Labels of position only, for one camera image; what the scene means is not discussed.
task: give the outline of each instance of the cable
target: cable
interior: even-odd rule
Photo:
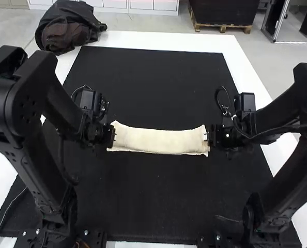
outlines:
[[[300,133],[302,129],[307,129],[307,124],[302,124],[302,125],[287,125],[287,126],[282,126],[282,127],[277,127],[277,128],[272,128],[266,131],[263,131],[261,133],[257,133],[254,136],[249,136],[248,134],[244,133],[243,130],[241,130],[238,126],[237,123],[237,117],[234,115],[232,117],[233,124],[235,129],[244,137],[253,140],[255,138],[259,138],[260,136],[271,136],[271,135],[277,135],[281,133]]]
[[[230,218],[224,217],[222,215],[218,215],[218,214],[216,214],[215,216],[218,217],[218,218],[221,218],[221,219],[225,219],[227,221],[233,221],[233,222],[238,222],[238,223],[243,222],[243,221],[233,220],[233,219],[230,219]]]
[[[229,104],[230,104],[229,107],[228,107],[228,106],[225,106],[225,105],[223,105],[223,104],[220,104],[218,95],[219,95],[219,92],[221,92],[221,91],[225,91],[225,92],[226,92],[226,95],[227,95],[227,97],[228,97],[228,101],[229,101]],[[231,101],[231,98],[230,98],[229,93],[228,93],[227,89],[225,88],[225,86],[221,85],[218,89],[216,89],[216,92],[214,93],[214,99],[215,99],[215,101],[216,101],[217,106],[218,106],[219,109],[221,110],[221,113],[222,113],[223,115],[225,115],[225,116],[228,115],[229,117],[231,117],[231,116],[232,116],[232,113],[231,113],[230,111],[227,111],[227,110],[228,110],[229,108],[232,108],[232,107],[233,107],[233,103],[232,103],[232,101]]]
[[[85,241],[82,241],[82,242],[87,248],[90,248],[90,246]]]
[[[9,211],[9,209],[11,208],[12,204],[13,204],[13,203],[14,203],[14,202],[15,202],[15,201],[26,191],[26,189],[27,189],[27,187],[25,187],[25,188],[23,189],[23,191],[20,192],[20,193],[10,202],[9,206],[8,206],[7,209],[5,210],[5,212],[4,212],[4,214],[3,214],[3,217],[2,217],[2,219],[1,219],[0,228],[1,228],[2,224],[3,224],[4,218],[5,218],[5,216],[7,215],[7,213],[8,213],[8,211]]]
[[[77,88],[75,91],[73,91],[72,95],[71,95],[71,98],[73,100],[73,102],[75,101],[76,99],[76,96],[78,95],[79,91],[84,89],[84,88],[88,88],[88,89],[92,89],[90,88],[88,85],[83,85],[83,86],[80,86],[79,88]]]
[[[40,248],[43,248],[43,245],[44,245],[44,242],[45,242],[45,236],[46,236],[47,232],[44,231],[44,235],[43,235],[43,241],[42,241],[42,244],[41,244],[41,247]]]

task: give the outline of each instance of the metal frame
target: metal frame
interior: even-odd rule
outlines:
[[[266,23],[267,23],[267,19],[268,19],[268,15],[270,13],[270,9],[272,7],[272,1],[268,4],[268,7],[267,7],[267,10],[266,10],[266,14],[265,14],[265,18],[264,18],[264,21],[263,21],[263,24],[262,24],[262,32],[264,33],[264,35],[272,42],[272,43],[276,43],[276,44],[307,44],[306,41],[277,41],[278,39],[278,35],[280,33],[280,29],[281,29],[281,26],[282,26],[282,22],[284,20],[284,17],[288,11],[288,8],[289,8],[289,3],[290,3],[290,0],[286,0],[284,5],[283,5],[283,8],[282,8],[282,11],[281,11],[281,14],[280,14],[280,18],[279,20],[277,21],[277,27],[275,29],[275,32],[273,35],[271,35],[270,33],[267,32],[266,30]]]

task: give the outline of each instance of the wooden pallet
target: wooden pallet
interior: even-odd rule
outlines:
[[[196,22],[195,15],[194,15],[194,12],[193,12],[190,4],[188,4],[188,9],[189,9],[191,21],[193,22],[194,29],[195,29],[196,32],[199,32],[201,27],[219,27],[221,33],[225,33],[226,29],[228,27],[243,28],[244,33],[247,34],[247,35],[251,32],[252,25],[198,23],[198,22]]]

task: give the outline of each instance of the white cabinet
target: white cabinet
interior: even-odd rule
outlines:
[[[30,9],[47,10],[57,0],[0,0],[28,1]],[[94,7],[94,12],[114,12],[129,14],[157,14],[177,16],[179,0],[83,0]]]
[[[85,0],[85,2],[93,7],[103,7],[103,0]]]
[[[103,0],[103,7],[127,9],[127,2],[126,0]]]
[[[52,0],[29,0],[29,4],[52,5]]]
[[[177,0],[153,0],[153,9],[177,11],[177,4]]]
[[[131,9],[154,9],[154,0],[130,0]]]
[[[8,0],[0,0],[0,5],[9,5]]]

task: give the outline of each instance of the cloth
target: cloth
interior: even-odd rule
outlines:
[[[204,125],[191,130],[170,131],[129,127],[116,120],[111,124],[116,129],[116,136],[108,151],[209,155]]]
[[[35,31],[35,41],[41,50],[60,55],[77,45],[98,40],[98,33],[108,27],[98,21],[94,8],[83,1],[58,0],[44,14]]]

